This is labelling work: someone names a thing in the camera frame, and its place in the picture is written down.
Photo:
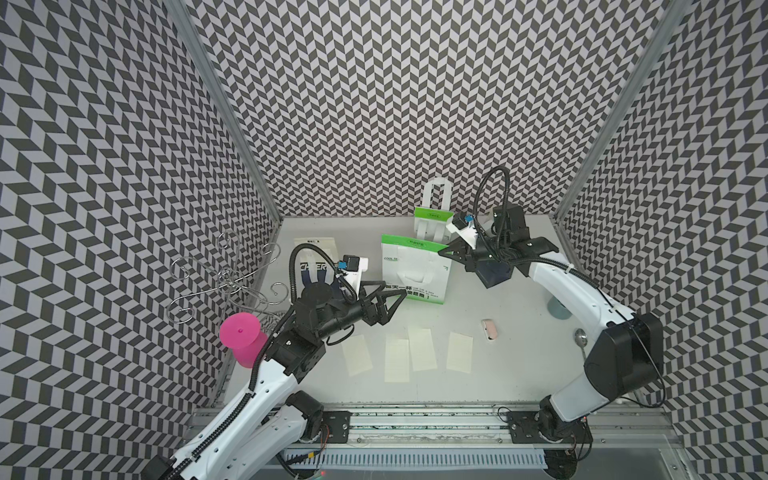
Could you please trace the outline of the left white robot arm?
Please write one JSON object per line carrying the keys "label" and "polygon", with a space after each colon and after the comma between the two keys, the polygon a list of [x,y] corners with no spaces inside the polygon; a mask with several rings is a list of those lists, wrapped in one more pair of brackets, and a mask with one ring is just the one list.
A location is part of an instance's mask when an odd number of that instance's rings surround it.
{"label": "left white robot arm", "polygon": [[407,297],[383,281],[367,281],[367,261],[333,260],[319,246],[300,243],[289,256],[291,306],[259,350],[248,383],[203,431],[166,458],[157,455],[143,479],[249,479],[301,439],[325,442],[323,405],[299,385],[331,345],[357,322],[389,323]]}

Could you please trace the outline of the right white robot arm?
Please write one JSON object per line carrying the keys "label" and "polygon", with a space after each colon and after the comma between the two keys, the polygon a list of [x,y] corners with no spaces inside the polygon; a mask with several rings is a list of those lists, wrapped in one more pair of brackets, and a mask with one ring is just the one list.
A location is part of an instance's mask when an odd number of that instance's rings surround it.
{"label": "right white robot arm", "polygon": [[657,316],[637,313],[612,299],[551,240],[532,236],[522,207],[509,200],[509,169],[491,168],[480,184],[487,185],[494,174],[503,179],[500,204],[487,221],[480,217],[478,196],[470,210],[453,214],[447,229],[455,238],[439,254],[476,274],[487,288],[519,271],[550,293],[584,330],[591,348],[579,374],[542,399],[535,415],[540,434],[555,440],[564,428],[663,380],[663,326]]}

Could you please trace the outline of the small pink stapler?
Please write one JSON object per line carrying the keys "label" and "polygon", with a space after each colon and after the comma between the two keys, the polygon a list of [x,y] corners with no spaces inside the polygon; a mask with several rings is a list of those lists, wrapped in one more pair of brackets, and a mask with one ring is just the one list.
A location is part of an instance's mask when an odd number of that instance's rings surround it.
{"label": "small pink stapler", "polygon": [[486,338],[489,341],[495,341],[498,338],[498,330],[496,324],[491,319],[484,319],[481,321]]}

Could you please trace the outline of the green white bag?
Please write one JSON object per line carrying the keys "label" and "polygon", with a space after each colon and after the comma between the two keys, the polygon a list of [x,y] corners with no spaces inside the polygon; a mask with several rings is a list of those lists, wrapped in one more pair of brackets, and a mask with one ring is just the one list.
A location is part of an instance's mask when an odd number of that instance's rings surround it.
{"label": "green white bag", "polygon": [[[432,208],[432,194],[436,188],[442,189],[440,206]],[[427,181],[422,190],[421,203],[414,208],[414,233],[418,240],[428,240],[445,244],[451,234],[447,226],[453,213],[450,211],[453,183],[444,177],[435,177]]]}
{"label": "green white bag", "polygon": [[405,236],[381,236],[382,277],[407,298],[443,304],[452,261],[439,255],[445,244]]}

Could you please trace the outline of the green white bag front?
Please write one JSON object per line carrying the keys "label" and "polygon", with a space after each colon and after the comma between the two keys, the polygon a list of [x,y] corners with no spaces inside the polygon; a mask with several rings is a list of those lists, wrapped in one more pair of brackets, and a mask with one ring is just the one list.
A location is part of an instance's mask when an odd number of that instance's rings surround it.
{"label": "green white bag front", "polygon": [[439,255],[445,244],[405,236],[381,236],[382,277],[407,298],[443,304],[452,261]]}

